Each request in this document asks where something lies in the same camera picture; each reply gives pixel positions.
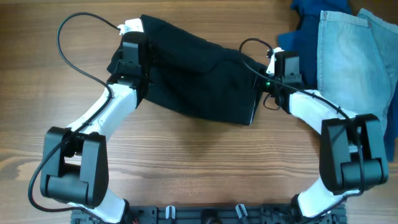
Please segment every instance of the blue jeans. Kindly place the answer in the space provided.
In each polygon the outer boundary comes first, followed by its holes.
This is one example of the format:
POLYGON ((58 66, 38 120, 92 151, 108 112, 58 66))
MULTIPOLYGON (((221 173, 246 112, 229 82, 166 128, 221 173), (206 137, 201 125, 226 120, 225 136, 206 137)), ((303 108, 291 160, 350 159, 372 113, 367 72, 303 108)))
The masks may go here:
POLYGON ((322 11, 318 90, 344 109, 373 113, 384 133, 398 80, 398 26, 362 9, 358 16, 322 11))

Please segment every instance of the cable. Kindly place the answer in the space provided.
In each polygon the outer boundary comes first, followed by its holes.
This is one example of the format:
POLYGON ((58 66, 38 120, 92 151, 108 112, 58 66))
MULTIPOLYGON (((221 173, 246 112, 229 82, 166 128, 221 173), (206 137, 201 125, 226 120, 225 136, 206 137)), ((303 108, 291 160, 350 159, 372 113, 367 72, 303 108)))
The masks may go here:
POLYGON ((94 15, 92 13, 88 13, 88 12, 78 12, 78 13, 74 13, 70 16, 68 16, 61 24, 60 27, 58 28, 58 32, 57 32, 57 48, 59 51, 59 54, 61 55, 61 58, 69 65, 71 66, 73 69, 75 69, 76 71, 80 72, 81 74, 87 76, 88 78, 93 79, 94 81, 100 83, 101 85, 103 85, 107 91, 108 91, 108 98, 106 99, 106 101, 104 102, 104 104, 91 116, 89 117, 79 128, 77 128, 76 130, 74 130, 71 134, 69 134, 66 138, 62 139, 62 141, 60 143, 58 143, 42 160, 42 162, 39 164, 39 166, 36 168, 35 172, 33 173, 33 176, 29 182, 29 187, 28 187, 28 199, 30 204, 43 211, 43 212, 66 212, 66 211, 70 211, 70 210, 80 210, 82 212, 85 212, 89 215, 91 215, 92 217, 94 217, 95 219, 98 219, 100 221, 103 222, 103 220, 96 216, 95 214, 91 213, 90 211, 88 211, 85 208, 82 207, 68 207, 68 208, 56 208, 56 209, 51 209, 51 208, 45 208, 40 206, 39 204, 37 204, 33 198, 33 186, 34 183, 36 181, 37 176, 39 175, 39 172, 43 169, 44 165, 49 161, 49 159, 55 154, 55 152, 57 150, 59 150, 62 146, 64 146, 69 140, 71 140, 72 137, 76 136, 82 129, 84 129, 85 127, 87 127, 108 105, 108 103, 111 101, 112 99, 112 90, 110 89, 110 87, 103 81, 101 81, 100 79, 80 70, 79 68, 77 68, 76 66, 74 66, 71 62, 69 62, 69 60, 64 56, 62 50, 61 50, 61 46, 60 46, 60 33, 62 30, 63 25, 69 21, 71 18, 76 17, 76 16, 91 16, 91 17, 95 17, 105 23, 107 23, 109 26, 111 26, 114 29, 119 30, 115 25, 113 25, 112 23, 108 22, 106 19, 94 15))
MULTIPOLYGON (((244 41, 242 42, 242 44, 239 46, 239 52, 242 53, 243 45, 244 45, 246 42, 248 42, 248 41, 257 41, 257 42, 260 42, 260 43, 264 44, 265 46, 267 46, 267 47, 270 49, 270 51, 272 52, 272 47, 271 47, 268 43, 266 43, 266 42, 264 42, 263 40, 260 40, 260 39, 258 39, 258 38, 248 38, 248 39, 244 40, 244 41)), ((257 76, 259 76, 259 77, 261 77, 261 78, 264 78, 264 79, 266 79, 266 80, 268 80, 268 81, 270 81, 270 82, 273 82, 274 84, 278 84, 278 85, 280 85, 280 86, 284 86, 284 87, 286 87, 286 88, 290 88, 291 90, 295 90, 295 91, 304 93, 304 94, 306 94, 306 95, 308 95, 308 96, 311 96, 312 98, 318 99, 318 100, 320 100, 320 101, 326 103, 328 106, 332 107, 334 110, 337 111, 337 113, 341 114, 341 115, 347 120, 348 129, 349 129, 349 131, 352 132, 352 134, 353 134, 354 144, 355 144, 356 147, 358 148, 358 154, 359 154, 359 170, 360 170, 360 173, 361 173, 361 186, 360 186, 360 188, 359 188, 359 192, 356 193, 356 194, 345 195, 339 202, 337 202, 336 204, 332 205, 330 208, 327 208, 326 210, 322 211, 322 212, 321 212, 320 214, 318 214, 317 216, 315 216, 315 217, 313 217, 313 218, 311 218, 311 219, 308 219, 308 220, 304 220, 304 222, 303 222, 302 224, 308 223, 308 222, 310 222, 310 221, 313 221, 314 219, 317 219, 317 218, 320 218, 320 217, 324 216, 326 213, 330 212, 331 210, 333 210, 334 208, 336 208, 337 206, 339 206, 340 204, 342 204, 342 203, 343 203, 347 198, 349 198, 349 197, 361 196, 361 195, 363 194, 363 192, 364 192, 364 189, 365 189, 365 178, 364 178, 364 177, 365 177, 365 170, 364 170, 364 164, 363 164, 363 152, 362 152, 362 149, 361 149, 361 141, 359 140, 358 132, 357 132, 357 130, 354 128, 354 124, 353 124, 352 120, 349 118, 349 116, 347 116, 347 114, 344 113, 344 111, 343 111, 340 107, 335 106, 333 103, 329 102, 328 100, 326 100, 326 99, 324 99, 324 98, 322 98, 322 97, 320 97, 320 96, 317 96, 317 95, 315 95, 314 93, 309 93, 309 92, 307 92, 307 91, 298 89, 298 88, 296 88, 296 87, 293 87, 293 86, 290 86, 290 85, 286 85, 286 84, 284 84, 284 83, 282 83, 282 82, 279 82, 279 81, 277 81, 277 80, 274 80, 274 79, 272 79, 272 78, 269 78, 269 77, 267 77, 267 76, 265 76, 265 75, 263 75, 263 74, 260 74, 259 72, 255 71, 253 68, 251 68, 251 67, 243 60, 243 57, 241 58, 241 61, 242 61, 242 63, 243 63, 250 71, 252 71, 253 73, 255 73, 257 76)))

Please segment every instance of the wooden table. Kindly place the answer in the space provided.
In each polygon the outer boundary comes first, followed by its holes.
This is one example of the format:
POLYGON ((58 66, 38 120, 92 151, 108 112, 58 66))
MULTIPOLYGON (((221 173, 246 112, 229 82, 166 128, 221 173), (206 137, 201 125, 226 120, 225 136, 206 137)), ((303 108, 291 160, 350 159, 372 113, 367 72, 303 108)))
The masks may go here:
MULTIPOLYGON (((71 69, 58 55, 55 36, 68 15, 87 11, 122 24, 148 14, 192 34, 236 49, 247 37, 276 47, 278 34, 295 29, 290 0, 255 1, 0 1, 0 223, 69 223, 70 213, 43 213, 27 201, 27 185, 42 158, 51 126, 80 117, 103 87, 71 69)), ((353 1, 398 24, 393 1, 353 1)), ((120 36, 90 17, 62 30, 65 55, 106 80, 120 36)), ((265 50, 246 53, 265 62, 265 50)), ((111 190, 132 205, 288 202, 318 177, 317 135, 283 111, 259 107, 254 123, 239 126, 190 118, 143 101, 108 143, 111 190)), ((387 184, 348 201, 350 223, 398 222, 398 163, 387 184)), ((44 199, 35 186, 37 201, 44 199)))

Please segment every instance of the dark blue cloth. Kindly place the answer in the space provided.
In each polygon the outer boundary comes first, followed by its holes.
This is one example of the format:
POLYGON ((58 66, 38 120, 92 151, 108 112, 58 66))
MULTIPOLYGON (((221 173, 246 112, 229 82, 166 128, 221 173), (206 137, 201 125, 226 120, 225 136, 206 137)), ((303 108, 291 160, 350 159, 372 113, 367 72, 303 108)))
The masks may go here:
MULTIPOLYGON (((300 72, 308 86, 317 88, 318 26, 321 11, 336 11, 351 14, 347 0, 293 0, 290 7, 300 15, 298 30, 278 36, 279 46, 284 50, 298 52, 300 72)), ((398 91, 389 106, 384 146, 387 159, 394 159, 395 138, 398 137, 398 91)))

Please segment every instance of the clothing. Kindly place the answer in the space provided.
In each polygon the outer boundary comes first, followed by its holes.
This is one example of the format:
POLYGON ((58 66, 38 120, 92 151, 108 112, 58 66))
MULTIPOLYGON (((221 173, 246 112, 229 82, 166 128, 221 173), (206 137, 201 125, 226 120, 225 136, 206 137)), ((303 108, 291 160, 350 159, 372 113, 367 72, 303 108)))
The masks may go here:
MULTIPOLYGON (((198 118, 252 123, 264 81, 241 59, 255 70, 265 71, 264 65, 161 19, 142 15, 141 21, 146 36, 157 48, 147 100, 198 118)), ((108 71, 114 66, 113 61, 108 71)))
POLYGON ((375 114, 384 132, 398 80, 397 42, 398 27, 365 9, 357 17, 322 11, 317 51, 318 90, 347 110, 375 114))
POLYGON ((291 9, 300 14, 298 31, 281 34, 278 44, 284 50, 296 51, 304 83, 317 88, 317 43, 319 15, 324 11, 351 14, 347 0, 294 0, 291 9))

